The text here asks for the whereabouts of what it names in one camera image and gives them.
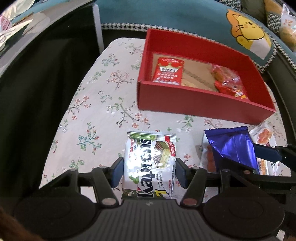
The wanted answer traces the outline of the red Trolli candy bag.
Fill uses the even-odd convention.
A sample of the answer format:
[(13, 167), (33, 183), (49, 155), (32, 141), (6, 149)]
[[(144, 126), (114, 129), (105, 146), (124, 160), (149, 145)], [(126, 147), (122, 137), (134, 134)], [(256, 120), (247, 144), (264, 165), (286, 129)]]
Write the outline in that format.
[(243, 86), (224, 85), (222, 82), (217, 80), (215, 81), (214, 85), (220, 93), (234, 96), (239, 99), (248, 99), (248, 96), (246, 95), (246, 91)]

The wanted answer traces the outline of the white noodle snack packet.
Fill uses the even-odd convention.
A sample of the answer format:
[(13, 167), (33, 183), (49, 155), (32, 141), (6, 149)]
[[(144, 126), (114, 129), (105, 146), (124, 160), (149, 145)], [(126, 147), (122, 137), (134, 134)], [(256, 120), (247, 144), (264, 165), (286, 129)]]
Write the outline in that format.
[[(253, 128), (249, 134), (255, 144), (272, 148), (277, 146), (273, 131), (266, 122)], [(260, 175), (291, 176), (290, 169), (280, 161), (273, 163), (262, 158), (257, 158), (257, 164)]]

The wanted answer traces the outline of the red crown spicy strip packet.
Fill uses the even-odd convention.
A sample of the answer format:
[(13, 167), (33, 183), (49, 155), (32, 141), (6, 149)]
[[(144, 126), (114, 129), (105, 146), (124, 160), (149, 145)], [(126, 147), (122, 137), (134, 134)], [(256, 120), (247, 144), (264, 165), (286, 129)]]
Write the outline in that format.
[(181, 85), (184, 61), (176, 58), (159, 57), (152, 82)]

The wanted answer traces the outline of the green sofa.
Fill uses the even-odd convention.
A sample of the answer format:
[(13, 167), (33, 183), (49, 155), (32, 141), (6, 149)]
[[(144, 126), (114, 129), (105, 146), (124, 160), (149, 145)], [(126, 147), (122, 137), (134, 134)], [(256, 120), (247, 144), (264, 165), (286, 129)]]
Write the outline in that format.
[[(285, 4), (290, 15), (295, 16), (295, 1), (277, 1)], [(242, 1), (242, 11), (267, 27), (264, 1)], [(295, 145), (295, 53), (281, 40), (280, 35), (273, 34), (276, 40), (277, 55), (267, 73), (263, 75), (271, 88), (280, 109), (285, 127), (287, 142)]]

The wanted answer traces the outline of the teal lion sofa cover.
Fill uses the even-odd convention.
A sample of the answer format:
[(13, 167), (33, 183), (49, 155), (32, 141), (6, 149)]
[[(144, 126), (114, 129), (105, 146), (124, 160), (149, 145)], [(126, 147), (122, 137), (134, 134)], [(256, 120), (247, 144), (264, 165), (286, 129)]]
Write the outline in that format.
[(248, 55), (260, 72), (282, 61), (295, 73), (295, 54), (263, 23), (237, 9), (239, 1), (96, 1), (105, 43), (148, 29), (201, 37)]

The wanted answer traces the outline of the dark glass side table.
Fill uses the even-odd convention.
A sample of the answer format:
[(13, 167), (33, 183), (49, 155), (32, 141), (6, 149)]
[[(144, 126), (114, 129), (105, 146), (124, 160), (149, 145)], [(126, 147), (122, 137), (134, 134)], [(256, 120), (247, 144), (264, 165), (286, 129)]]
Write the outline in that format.
[(100, 54), (99, 7), (74, 9), (44, 29), (1, 75), (1, 196), (37, 190), (60, 121)]

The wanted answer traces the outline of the vacuum packed sausages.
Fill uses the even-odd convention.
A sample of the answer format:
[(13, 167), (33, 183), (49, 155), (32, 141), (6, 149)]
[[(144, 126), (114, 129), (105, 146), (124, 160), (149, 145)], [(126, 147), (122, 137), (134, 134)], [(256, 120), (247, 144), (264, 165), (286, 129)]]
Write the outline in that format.
[(216, 173), (217, 169), (214, 161), (212, 147), (209, 144), (205, 133), (203, 134), (202, 144), (200, 149), (201, 149), (201, 157), (200, 157), (199, 167), (207, 170), (209, 173)]

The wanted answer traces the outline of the blue foil snack packet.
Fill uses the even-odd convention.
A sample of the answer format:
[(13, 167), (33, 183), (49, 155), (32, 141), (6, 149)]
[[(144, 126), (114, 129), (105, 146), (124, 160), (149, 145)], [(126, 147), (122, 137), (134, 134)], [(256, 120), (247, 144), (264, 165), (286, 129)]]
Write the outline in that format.
[(243, 164), (259, 173), (254, 145), (246, 126), (205, 130), (213, 152), (216, 170), (224, 169), (223, 159)]

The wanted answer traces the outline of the floral tablecloth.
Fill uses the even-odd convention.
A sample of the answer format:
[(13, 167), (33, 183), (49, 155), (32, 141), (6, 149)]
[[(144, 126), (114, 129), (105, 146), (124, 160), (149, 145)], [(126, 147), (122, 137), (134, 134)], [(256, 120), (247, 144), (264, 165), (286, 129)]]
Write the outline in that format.
[(119, 38), (97, 58), (79, 84), (53, 139), (41, 185), (67, 170), (110, 166), (125, 155), (128, 131), (176, 135), (177, 156), (189, 167), (206, 165), (204, 130), (238, 122), (139, 110), (137, 79), (145, 41)]

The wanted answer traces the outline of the pink pastry packet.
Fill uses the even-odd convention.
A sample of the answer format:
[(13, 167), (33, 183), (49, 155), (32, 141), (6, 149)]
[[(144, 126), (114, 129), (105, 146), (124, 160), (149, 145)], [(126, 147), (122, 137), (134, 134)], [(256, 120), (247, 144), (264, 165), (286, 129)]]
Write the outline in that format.
[(234, 70), (225, 66), (212, 64), (211, 74), (224, 87), (238, 88), (243, 86), (240, 76)]

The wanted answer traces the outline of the papers and bags on side table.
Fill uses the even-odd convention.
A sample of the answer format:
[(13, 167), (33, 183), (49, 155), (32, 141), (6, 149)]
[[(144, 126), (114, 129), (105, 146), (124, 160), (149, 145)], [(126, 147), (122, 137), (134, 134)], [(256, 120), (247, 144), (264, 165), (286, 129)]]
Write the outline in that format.
[(34, 2), (34, 0), (14, 1), (1, 13), (1, 51), (4, 49), (8, 39), (32, 22), (32, 14), (16, 22), (15, 18), (32, 7)]

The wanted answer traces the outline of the plastic bag with fruit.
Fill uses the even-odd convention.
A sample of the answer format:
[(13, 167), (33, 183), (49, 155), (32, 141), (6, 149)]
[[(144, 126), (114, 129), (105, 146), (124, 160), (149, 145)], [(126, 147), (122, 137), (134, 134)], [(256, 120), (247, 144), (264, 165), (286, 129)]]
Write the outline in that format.
[(296, 52), (296, 22), (295, 16), (290, 15), (290, 10), (283, 4), (281, 11), (280, 38), (295, 53)]

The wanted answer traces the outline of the gold foil snack packet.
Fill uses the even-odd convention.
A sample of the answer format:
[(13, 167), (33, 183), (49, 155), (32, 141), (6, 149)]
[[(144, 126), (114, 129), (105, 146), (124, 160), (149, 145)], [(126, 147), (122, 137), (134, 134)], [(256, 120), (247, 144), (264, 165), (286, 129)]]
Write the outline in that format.
[(207, 70), (205, 72), (198, 73), (193, 73), (187, 69), (183, 70), (182, 86), (218, 92), (214, 83), (214, 77)]

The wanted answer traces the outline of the green white Kapron wafer packet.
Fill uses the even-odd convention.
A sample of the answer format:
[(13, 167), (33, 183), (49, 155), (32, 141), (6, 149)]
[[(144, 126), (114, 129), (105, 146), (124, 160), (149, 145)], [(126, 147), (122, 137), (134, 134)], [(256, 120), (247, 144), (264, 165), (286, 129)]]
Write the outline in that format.
[(170, 199), (175, 183), (176, 135), (128, 132), (122, 198)]

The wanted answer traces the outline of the red cardboard box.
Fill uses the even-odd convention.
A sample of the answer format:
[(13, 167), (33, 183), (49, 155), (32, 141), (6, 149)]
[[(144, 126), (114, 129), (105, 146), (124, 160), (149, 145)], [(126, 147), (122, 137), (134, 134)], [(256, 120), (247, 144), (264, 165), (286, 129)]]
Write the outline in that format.
[(247, 55), (200, 37), (155, 29), (145, 39), (137, 105), (252, 125), (275, 113)]

